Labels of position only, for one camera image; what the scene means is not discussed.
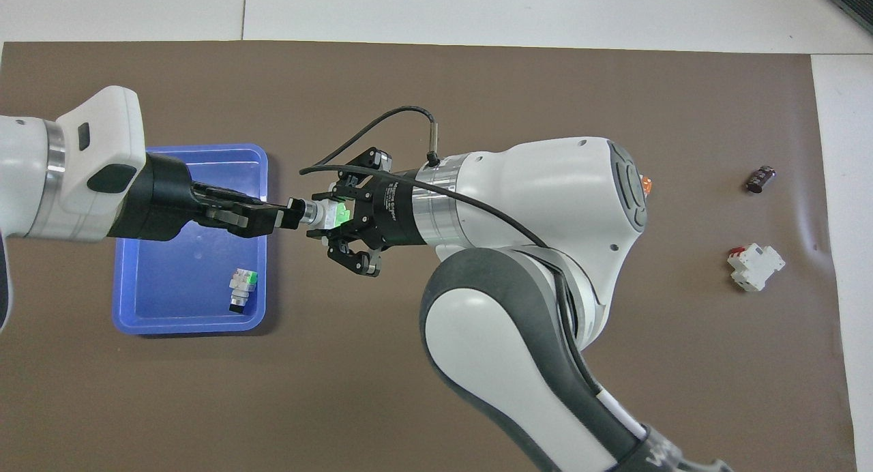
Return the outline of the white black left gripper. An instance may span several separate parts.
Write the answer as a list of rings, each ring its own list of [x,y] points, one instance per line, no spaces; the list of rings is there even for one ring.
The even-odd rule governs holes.
[[[146,151],[134,91],[101,89],[56,123],[65,154],[54,239],[171,241],[193,220],[191,173],[180,159]]]

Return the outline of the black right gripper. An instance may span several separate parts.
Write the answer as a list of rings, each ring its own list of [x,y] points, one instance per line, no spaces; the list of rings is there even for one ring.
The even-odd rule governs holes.
[[[371,147],[347,165],[390,173],[392,157],[386,151]],[[361,276],[379,276],[384,248],[423,243],[415,223],[413,186],[399,180],[400,177],[417,179],[415,174],[383,177],[339,171],[338,182],[330,190],[331,201],[372,203],[372,218],[352,218],[334,228],[315,224],[306,235],[325,239],[327,256],[349,271]],[[305,214],[305,201],[301,199],[291,198],[288,205],[278,205],[201,182],[193,183],[193,196],[198,205],[193,216],[195,223],[242,238],[270,235],[277,228],[296,229]]]

